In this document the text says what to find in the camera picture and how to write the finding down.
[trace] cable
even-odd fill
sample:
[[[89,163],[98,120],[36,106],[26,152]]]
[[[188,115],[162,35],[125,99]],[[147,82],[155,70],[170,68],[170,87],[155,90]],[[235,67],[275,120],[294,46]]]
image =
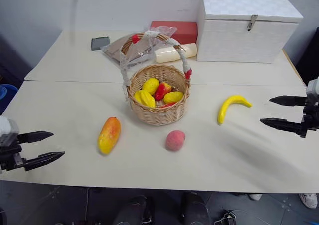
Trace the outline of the cable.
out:
[[[251,214],[251,213],[249,213],[249,212],[247,212],[247,211],[245,211],[245,210],[234,209],[234,210],[230,210],[230,211],[231,211],[231,212],[238,211],[238,212],[246,213],[246,214],[248,214],[248,215],[250,215],[250,216],[252,216],[252,217],[255,217],[255,218],[259,219],[260,221],[264,222],[264,223],[267,224],[267,225],[271,225],[270,223],[266,222],[265,220],[262,220],[260,217],[258,217],[258,216],[256,216],[256,215],[253,215],[253,214]]]
[[[206,203],[205,203],[206,205],[207,205],[207,203],[208,203],[208,201],[210,200],[210,198],[211,198],[212,195],[213,195],[213,193],[211,192],[210,195],[209,195],[209,198],[207,199],[207,201],[206,201]]]
[[[55,192],[60,188],[61,186],[58,186],[56,187],[55,189],[53,189],[49,194],[45,195],[44,197],[42,197],[41,199],[37,200],[37,202],[40,202],[41,200],[44,200],[44,199],[47,199],[49,198],[52,194],[55,194]],[[22,206],[19,206],[19,207],[16,207],[16,208],[11,208],[11,209],[7,209],[7,210],[3,210],[3,211],[0,211],[0,214],[2,213],[6,213],[8,211],[11,211],[11,210],[16,210],[16,209],[22,209],[22,208],[25,208],[25,207],[28,207],[30,206],[29,204],[25,204],[25,205],[22,205]]]
[[[280,220],[280,224],[279,224],[279,225],[282,225],[282,224],[283,224],[283,220],[284,220],[285,213],[286,213],[286,209],[284,210],[284,214],[283,214],[283,216],[282,216],[282,218],[281,218],[281,220]]]
[[[88,216],[88,207],[89,207],[89,188],[86,189],[86,204],[85,204],[85,215],[84,215],[84,221],[86,221],[86,218]]]
[[[26,216],[24,216],[24,219],[23,219],[23,220],[21,219],[21,222],[19,223],[19,225],[24,225],[24,224],[29,220],[29,218],[30,218],[35,212],[37,212],[37,211],[39,210],[39,207],[42,206],[48,199],[49,199],[49,198],[47,198],[47,199],[45,199],[45,200],[42,200],[39,204],[37,204],[37,205],[35,206],[35,208],[34,208],[31,212],[29,212]]]

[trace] pink peach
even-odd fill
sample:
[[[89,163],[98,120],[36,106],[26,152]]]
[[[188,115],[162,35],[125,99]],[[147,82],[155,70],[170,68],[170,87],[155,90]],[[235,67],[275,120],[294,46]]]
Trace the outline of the pink peach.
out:
[[[184,144],[185,134],[180,130],[174,130],[168,134],[166,139],[166,148],[172,151],[179,151]]]

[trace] basket handle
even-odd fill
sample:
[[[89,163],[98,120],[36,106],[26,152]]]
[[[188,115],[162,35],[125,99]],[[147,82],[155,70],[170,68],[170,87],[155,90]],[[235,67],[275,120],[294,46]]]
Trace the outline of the basket handle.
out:
[[[124,79],[124,84],[126,86],[129,86],[131,84],[131,80],[128,78],[127,74],[127,67],[126,67],[126,61],[125,61],[125,55],[129,50],[130,45],[133,43],[137,43],[140,40],[147,40],[149,38],[157,38],[175,48],[175,50],[179,53],[181,60],[183,61],[183,70],[185,73],[185,77],[187,82],[190,82],[190,75],[192,73],[191,67],[189,66],[187,59],[186,59],[186,54],[185,50],[182,48],[179,42],[177,42],[175,39],[170,38],[164,34],[161,34],[159,32],[155,31],[146,31],[142,33],[137,33],[131,36],[126,43],[121,47],[121,52],[120,52],[120,67],[121,67],[121,73]]]

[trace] mango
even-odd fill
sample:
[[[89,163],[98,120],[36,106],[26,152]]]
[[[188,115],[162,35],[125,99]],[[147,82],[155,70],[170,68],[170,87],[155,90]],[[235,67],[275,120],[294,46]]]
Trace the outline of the mango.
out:
[[[180,101],[184,96],[183,92],[169,92],[164,96],[165,104]]]
[[[121,124],[115,117],[110,117],[105,122],[98,138],[98,148],[102,154],[109,154],[121,133]]]
[[[160,82],[158,81],[158,79],[151,77],[143,83],[142,89],[153,95],[156,92],[159,84]]]

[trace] floor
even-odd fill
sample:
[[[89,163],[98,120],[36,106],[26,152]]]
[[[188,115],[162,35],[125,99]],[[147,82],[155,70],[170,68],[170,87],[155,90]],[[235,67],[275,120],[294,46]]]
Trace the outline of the floor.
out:
[[[155,224],[179,225],[178,212],[183,191],[112,189],[40,185],[0,181],[0,207],[7,211],[8,225],[54,225],[83,220],[89,195],[87,218],[111,224],[119,208],[137,195],[152,196]],[[260,201],[231,193],[198,191],[213,221],[234,210],[237,225],[303,225],[319,223],[319,208],[307,209],[298,194],[264,194]]]

